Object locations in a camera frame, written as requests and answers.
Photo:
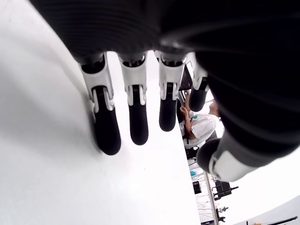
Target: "black rubber fingertip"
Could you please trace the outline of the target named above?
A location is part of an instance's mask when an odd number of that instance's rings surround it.
[[[194,87],[192,87],[190,98],[188,105],[194,112],[198,112],[203,109],[203,106],[205,104],[207,91],[204,90],[195,90]]]
[[[129,106],[129,121],[131,140],[137,145],[145,144],[149,136],[146,104]]]
[[[163,131],[173,130],[176,122],[176,104],[172,98],[160,99],[159,126]]]
[[[96,117],[96,139],[99,148],[107,155],[115,155],[121,148],[121,137],[116,118],[116,111],[99,110]]]
[[[210,158],[212,154],[217,150],[219,142],[220,138],[206,142],[197,152],[197,164],[208,173],[210,173]]]

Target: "white table surface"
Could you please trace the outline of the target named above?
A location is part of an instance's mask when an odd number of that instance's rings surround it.
[[[133,144],[117,55],[108,53],[122,147],[97,151],[77,63],[33,7],[0,3],[0,224],[198,225],[178,123],[159,128],[158,63],[147,61],[149,139]]]

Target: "cable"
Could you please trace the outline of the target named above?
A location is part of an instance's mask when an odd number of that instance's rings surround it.
[[[195,161],[194,163],[191,163],[191,164],[189,164],[188,166],[190,166],[190,165],[192,165],[192,164],[195,164],[197,161]]]
[[[212,209],[198,209],[198,210],[212,210]]]

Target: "black robotic palm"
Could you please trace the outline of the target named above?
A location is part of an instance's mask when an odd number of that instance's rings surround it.
[[[130,133],[148,139],[145,61],[160,55],[159,124],[175,124],[185,56],[196,53],[190,106],[199,111],[208,86],[226,128],[200,149],[198,161],[221,180],[292,152],[300,143],[300,3],[232,0],[31,0],[80,64],[95,102],[99,147],[120,149],[106,51],[119,54],[128,94]],[[103,118],[111,128],[104,132]]]

